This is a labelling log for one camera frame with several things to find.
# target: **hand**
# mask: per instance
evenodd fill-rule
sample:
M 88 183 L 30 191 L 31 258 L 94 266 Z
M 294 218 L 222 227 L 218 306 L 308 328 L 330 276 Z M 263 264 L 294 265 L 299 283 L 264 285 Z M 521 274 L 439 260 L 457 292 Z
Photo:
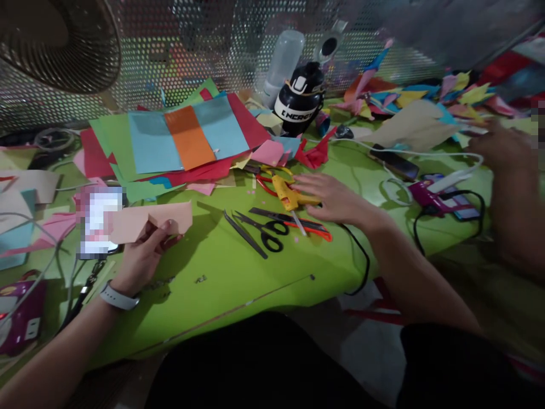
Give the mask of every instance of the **hand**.
M 382 209 L 372 205 L 350 190 L 346 185 L 324 173 L 301 174 L 294 176 L 293 189 L 317 196 L 322 207 L 307 206 L 310 216 L 326 222 L 355 225 L 364 232 L 374 227 L 394 224 Z
M 471 138 L 467 152 L 484 157 L 484 164 L 494 173 L 531 169 L 533 158 L 530 135 L 504 128 L 497 119 L 487 124 L 489 133 Z
M 182 238 L 182 235 L 169 237 L 171 223 L 168 220 L 157 228 L 148 222 L 144 235 L 136 243 L 125 245 L 123 264 L 110 283 L 114 290 L 134 297 L 151 281 L 161 256 Z

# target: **tweezers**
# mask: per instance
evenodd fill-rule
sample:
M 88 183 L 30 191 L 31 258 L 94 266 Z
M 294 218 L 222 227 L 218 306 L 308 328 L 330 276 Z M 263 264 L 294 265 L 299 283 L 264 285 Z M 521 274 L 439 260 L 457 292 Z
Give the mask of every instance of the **tweezers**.
M 224 214 L 226 220 L 229 222 L 229 224 L 231 226 L 233 226 L 233 228 L 237 231 L 237 233 L 240 234 L 241 237 L 244 240 L 246 240 L 246 242 L 249 245 L 251 245 L 253 247 L 253 249 L 255 251 L 257 251 L 259 253 L 259 255 L 266 260 L 269 256 L 267 255 L 267 253 L 265 253 L 263 251 L 263 249 L 259 246 L 259 244 L 257 244 L 257 242 L 254 239 L 252 239 L 251 236 L 248 233 L 246 233 L 246 231 L 237 224 L 237 222 L 235 222 L 232 218 L 230 218 L 227 215 L 227 210 L 223 209 L 223 214 Z

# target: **green table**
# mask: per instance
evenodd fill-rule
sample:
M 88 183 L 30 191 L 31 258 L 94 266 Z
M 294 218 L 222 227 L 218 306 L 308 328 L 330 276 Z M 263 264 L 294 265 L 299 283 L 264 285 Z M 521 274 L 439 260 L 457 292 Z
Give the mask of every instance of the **green table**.
M 459 147 L 444 143 L 437 152 L 459 152 Z M 424 173 L 450 173 L 464 169 L 462 158 L 414 158 Z M 292 167 L 295 173 L 310 172 L 302 165 Z M 330 146 L 329 162 L 320 171 L 331 174 L 371 203 L 386 209 L 407 235 L 412 229 L 419 208 L 400 207 L 389 202 L 380 187 L 387 173 L 366 156 L 366 149 L 349 141 Z M 85 183 L 85 178 L 73 167 L 62 166 L 63 186 Z M 478 170 L 474 177 L 461 183 L 460 188 L 472 189 L 489 203 L 492 174 Z M 298 229 L 281 237 L 284 250 L 269 253 L 263 260 L 223 218 L 223 209 L 247 212 L 252 207 L 282 212 L 279 201 L 259 187 L 255 193 L 251 178 L 236 171 L 237 187 L 215 189 L 210 197 L 194 191 L 174 191 L 159 197 L 158 202 L 192 201 L 194 219 L 185 238 L 171 249 L 159 265 L 155 289 L 143 293 L 133 311 L 123 314 L 114 330 L 94 356 L 91 367 L 96 368 L 121 358 L 143 358 L 197 334 L 219 328 L 264 310 L 282 310 L 313 304 L 354 289 L 362 280 L 365 259 L 350 236 L 339 226 L 326 223 L 333 241 L 311 236 L 302 237 Z M 73 211 L 73 192 L 59 192 L 52 207 L 70 205 Z M 301 217 L 308 217 L 304 211 Z M 265 218 L 252 215 L 256 220 Z M 445 219 L 424 219 L 419 233 L 427 254 L 437 253 L 470 237 L 476 223 L 459 223 L 453 216 Z M 247 229 L 259 242 L 258 231 Z M 371 256 L 370 281 L 378 274 L 378 266 L 371 247 L 359 231 L 354 233 Z M 63 242 L 56 263 L 48 272 L 48 293 L 45 305 L 44 330 L 41 340 L 51 337 L 59 327 L 66 311 L 66 284 L 72 268 L 79 240 L 75 229 Z M 0 284 L 16 281 L 23 272 L 41 269 L 51 256 L 49 250 L 31 253 L 28 262 L 18 268 L 2 272 Z M 111 256 L 115 266 L 121 264 L 121 254 Z M 87 262 L 75 280 L 74 295 L 90 273 L 93 262 Z M 196 283 L 205 275 L 207 279 Z M 30 357 L 21 359 L 7 371 L 3 384 Z

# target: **black water bottle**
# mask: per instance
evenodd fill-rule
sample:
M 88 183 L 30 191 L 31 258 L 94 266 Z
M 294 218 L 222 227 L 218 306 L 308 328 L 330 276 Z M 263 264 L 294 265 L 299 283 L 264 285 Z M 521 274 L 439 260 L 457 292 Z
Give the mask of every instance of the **black water bottle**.
M 320 64 L 309 62 L 297 67 L 289 84 L 276 98 L 274 113 L 284 120 L 287 136 L 297 137 L 307 130 L 324 104 L 324 75 Z

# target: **smartwatch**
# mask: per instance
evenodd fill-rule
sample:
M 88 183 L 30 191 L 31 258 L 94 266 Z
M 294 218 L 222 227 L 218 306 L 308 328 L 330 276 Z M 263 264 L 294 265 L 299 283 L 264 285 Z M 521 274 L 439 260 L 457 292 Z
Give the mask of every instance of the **smartwatch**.
M 112 287 L 110 287 L 110 281 L 104 285 L 104 288 L 100 292 L 100 297 L 106 301 L 108 304 L 113 305 L 114 307 L 120 308 L 121 310 L 132 310 L 140 302 L 140 297 L 127 297 L 126 295 L 118 293 Z

